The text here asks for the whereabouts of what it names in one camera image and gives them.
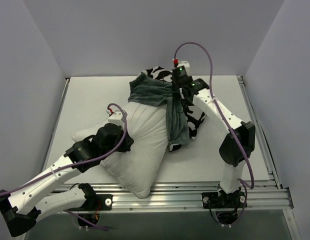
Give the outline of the zebra and grey plush pillowcase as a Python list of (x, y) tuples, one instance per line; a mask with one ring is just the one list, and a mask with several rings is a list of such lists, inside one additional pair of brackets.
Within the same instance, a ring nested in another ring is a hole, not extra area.
[(173, 97), (172, 71), (156, 66), (143, 70), (129, 83), (129, 102), (161, 107), (166, 105), (166, 131), (169, 151), (188, 145), (198, 135), (205, 114)]

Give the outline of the white pillow insert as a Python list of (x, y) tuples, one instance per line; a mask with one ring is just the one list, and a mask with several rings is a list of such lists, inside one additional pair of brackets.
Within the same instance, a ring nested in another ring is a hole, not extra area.
[(100, 167), (139, 199), (148, 197), (168, 147), (167, 106), (129, 102), (124, 107), (130, 151), (114, 152)]

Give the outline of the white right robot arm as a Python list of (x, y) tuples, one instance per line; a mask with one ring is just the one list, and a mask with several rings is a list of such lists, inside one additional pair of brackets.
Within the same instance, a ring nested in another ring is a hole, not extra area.
[(175, 64), (172, 69), (172, 86), (177, 92), (177, 98), (187, 106), (199, 108), (224, 136), (219, 147), (221, 159), (225, 162), (222, 178), (217, 193), (218, 203), (229, 206), (235, 201), (235, 192), (240, 188), (244, 166), (247, 165), (251, 178), (251, 189), (255, 179), (249, 162), (251, 153), (255, 150), (255, 125), (244, 122), (235, 116), (213, 94), (209, 84), (203, 79), (193, 79), (187, 64)]

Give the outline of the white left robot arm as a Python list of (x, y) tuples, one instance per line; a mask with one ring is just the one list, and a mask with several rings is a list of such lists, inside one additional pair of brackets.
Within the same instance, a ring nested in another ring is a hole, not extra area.
[(68, 180), (98, 166), (114, 152), (128, 152), (133, 139), (127, 125), (107, 123), (96, 134), (74, 143), (49, 168), (14, 190), (0, 190), (0, 213), (12, 237), (25, 234), (40, 220), (69, 209), (93, 209), (97, 194), (88, 183), (51, 193)]

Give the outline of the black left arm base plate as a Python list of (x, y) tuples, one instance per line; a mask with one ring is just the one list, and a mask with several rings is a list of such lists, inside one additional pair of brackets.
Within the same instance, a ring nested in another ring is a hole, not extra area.
[(97, 194), (91, 203), (85, 203), (81, 207), (70, 208), (70, 211), (110, 211), (113, 205), (112, 194)]

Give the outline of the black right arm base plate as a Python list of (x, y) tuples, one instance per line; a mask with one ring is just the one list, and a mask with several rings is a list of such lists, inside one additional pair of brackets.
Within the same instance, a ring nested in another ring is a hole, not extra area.
[(245, 193), (237, 190), (226, 194), (224, 191), (203, 192), (201, 194), (202, 206), (204, 209), (236, 209), (247, 206)]

